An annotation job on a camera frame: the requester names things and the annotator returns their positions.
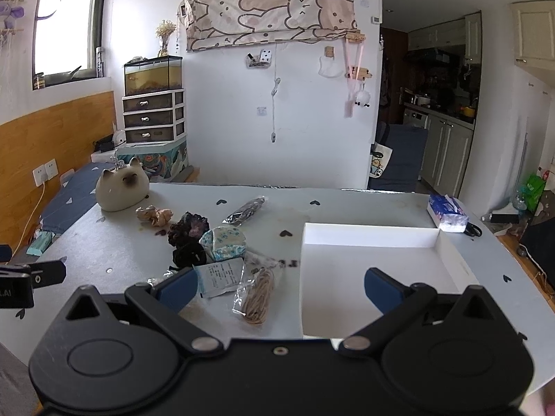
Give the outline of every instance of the cartoon blanket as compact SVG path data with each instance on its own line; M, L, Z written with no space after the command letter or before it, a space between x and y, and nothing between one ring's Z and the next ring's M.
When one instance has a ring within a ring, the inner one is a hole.
M187 51L277 41L315 42L356 30L354 0L183 0Z

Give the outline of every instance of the cat-shaped lamp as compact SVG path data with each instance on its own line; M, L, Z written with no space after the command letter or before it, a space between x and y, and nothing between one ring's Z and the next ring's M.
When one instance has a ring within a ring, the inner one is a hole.
M139 203L148 190L148 176L139 159L132 158L123 167L102 172L96 182L96 201L104 211L120 211Z

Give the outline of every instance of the screw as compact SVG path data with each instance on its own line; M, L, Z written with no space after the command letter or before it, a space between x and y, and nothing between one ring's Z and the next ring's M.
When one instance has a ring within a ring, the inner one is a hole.
M289 349L287 347L276 347L274 349L274 355L279 355L280 357L287 355L288 353Z
M370 347L370 340L364 336L349 336L343 340L343 347L348 350L366 350Z
M219 341L211 336L195 338L191 343L191 347L200 352L211 352L212 350L216 350L219 346Z

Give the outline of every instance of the blue bedding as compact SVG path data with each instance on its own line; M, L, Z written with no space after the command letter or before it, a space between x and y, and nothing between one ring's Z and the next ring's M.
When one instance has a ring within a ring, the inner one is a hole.
M62 234L96 204L96 182L109 162L92 162L77 170L46 205L41 214L42 230Z

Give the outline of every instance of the window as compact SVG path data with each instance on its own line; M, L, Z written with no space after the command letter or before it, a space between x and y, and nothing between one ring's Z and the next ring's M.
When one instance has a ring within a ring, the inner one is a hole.
M104 0L39 0L35 22L33 77L44 85L96 77L96 47L102 41Z

